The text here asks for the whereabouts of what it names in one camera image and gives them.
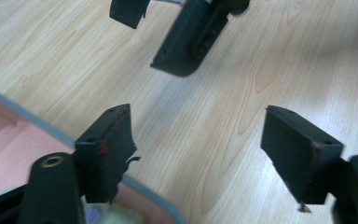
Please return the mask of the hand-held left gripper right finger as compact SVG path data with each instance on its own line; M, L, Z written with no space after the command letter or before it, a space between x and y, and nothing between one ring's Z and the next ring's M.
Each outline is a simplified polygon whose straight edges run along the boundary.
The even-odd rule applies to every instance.
M323 204L343 144L289 109L267 107L260 147L298 203Z

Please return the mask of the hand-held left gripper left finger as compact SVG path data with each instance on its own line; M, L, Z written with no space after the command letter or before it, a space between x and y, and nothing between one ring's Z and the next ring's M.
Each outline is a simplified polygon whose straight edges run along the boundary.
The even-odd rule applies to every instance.
M88 203L111 203L137 147L131 131L131 105L104 111L75 141L81 194Z

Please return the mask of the green glove with purple patch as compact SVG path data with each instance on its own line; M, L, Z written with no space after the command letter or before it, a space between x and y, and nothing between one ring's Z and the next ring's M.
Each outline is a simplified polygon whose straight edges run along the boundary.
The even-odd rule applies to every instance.
M116 203L88 203L81 198L86 224L143 224L140 213Z

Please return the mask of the pink box with grey rim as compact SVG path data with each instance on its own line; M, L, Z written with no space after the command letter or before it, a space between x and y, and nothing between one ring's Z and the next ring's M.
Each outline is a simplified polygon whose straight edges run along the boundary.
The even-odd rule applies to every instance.
M0 95L0 196L25 184L40 157L74 149L73 139ZM140 213L143 224L187 224L171 203L128 175L114 203Z

